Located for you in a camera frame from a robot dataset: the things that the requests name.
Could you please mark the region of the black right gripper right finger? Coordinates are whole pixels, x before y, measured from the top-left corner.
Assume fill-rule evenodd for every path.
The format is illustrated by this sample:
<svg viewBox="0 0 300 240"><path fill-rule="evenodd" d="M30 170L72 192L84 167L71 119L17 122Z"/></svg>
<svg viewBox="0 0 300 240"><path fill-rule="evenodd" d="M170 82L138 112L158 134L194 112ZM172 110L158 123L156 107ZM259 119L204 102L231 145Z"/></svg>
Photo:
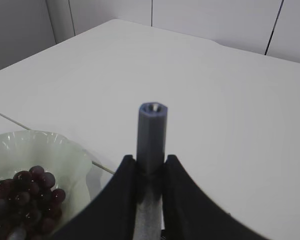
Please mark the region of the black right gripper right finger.
<svg viewBox="0 0 300 240"><path fill-rule="evenodd" d="M168 240L264 239L212 201L175 155L169 155L164 163L162 201Z"/></svg>

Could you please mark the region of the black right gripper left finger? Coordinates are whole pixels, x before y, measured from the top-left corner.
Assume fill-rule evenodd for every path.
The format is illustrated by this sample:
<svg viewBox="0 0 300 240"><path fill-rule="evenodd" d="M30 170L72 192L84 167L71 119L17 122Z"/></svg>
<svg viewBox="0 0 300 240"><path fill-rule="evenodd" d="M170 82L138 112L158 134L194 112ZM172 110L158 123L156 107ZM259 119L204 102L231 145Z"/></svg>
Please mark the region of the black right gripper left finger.
<svg viewBox="0 0 300 240"><path fill-rule="evenodd" d="M125 155L107 185L52 240L131 240L136 217L136 161Z"/></svg>

